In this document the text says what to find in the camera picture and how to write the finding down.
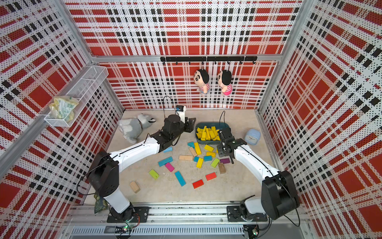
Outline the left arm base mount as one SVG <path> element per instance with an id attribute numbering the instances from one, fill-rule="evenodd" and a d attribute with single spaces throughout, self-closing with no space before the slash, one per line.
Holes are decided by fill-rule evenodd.
<path id="1" fill-rule="evenodd" d="M 146 223 L 150 207 L 133 207 L 132 204 L 122 213 L 110 207 L 107 223 Z"/>

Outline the yellow angled block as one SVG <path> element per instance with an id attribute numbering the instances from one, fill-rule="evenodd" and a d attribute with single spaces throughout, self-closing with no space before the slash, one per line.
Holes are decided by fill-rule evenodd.
<path id="1" fill-rule="evenodd" d="M 197 155 L 201 155 L 202 151 L 201 151 L 201 148 L 197 142 L 194 143 L 194 147 L 195 147 L 195 151 L 196 151 Z"/>

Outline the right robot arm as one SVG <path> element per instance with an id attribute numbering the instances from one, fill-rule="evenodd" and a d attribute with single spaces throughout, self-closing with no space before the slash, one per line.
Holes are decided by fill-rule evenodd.
<path id="1" fill-rule="evenodd" d="M 242 215 L 245 219 L 255 214 L 265 214 L 276 220 L 300 206 L 297 190 L 292 175 L 279 171 L 261 159 L 241 139 L 235 139 L 231 128 L 218 130 L 220 138 L 220 152 L 229 156 L 231 160 L 242 163 L 260 182 L 261 195 L 245 199 L 241 205 Z"/>

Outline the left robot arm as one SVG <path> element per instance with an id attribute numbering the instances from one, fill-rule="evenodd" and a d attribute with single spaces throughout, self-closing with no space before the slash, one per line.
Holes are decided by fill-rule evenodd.
<path id="1" fill-rule="evenodd" d="M 196 118 L 169 115 L 164 119 L 164 126 L 156 133 L 131 147 L 107 153 L 101 150 L 92 162 L 86 179 L 95 192 L 111 206 L 110 213 L 122 220 L 134 214 L 134 207 L 119 189 L 119 174 L 130 165 L 148 156 L 164 151 L 176 145 L 184 132 L 191 133 L 195 128 Z"/>

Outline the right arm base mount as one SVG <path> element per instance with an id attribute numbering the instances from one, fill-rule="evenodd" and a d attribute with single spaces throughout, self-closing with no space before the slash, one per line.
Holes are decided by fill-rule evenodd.
<path id="1" fill-rule="evenodd" d="M 244 205 L 227 206 L 227 219 L 229 222 L 267 222 L 268 217 L 263 213 L 249 213 Z"/>

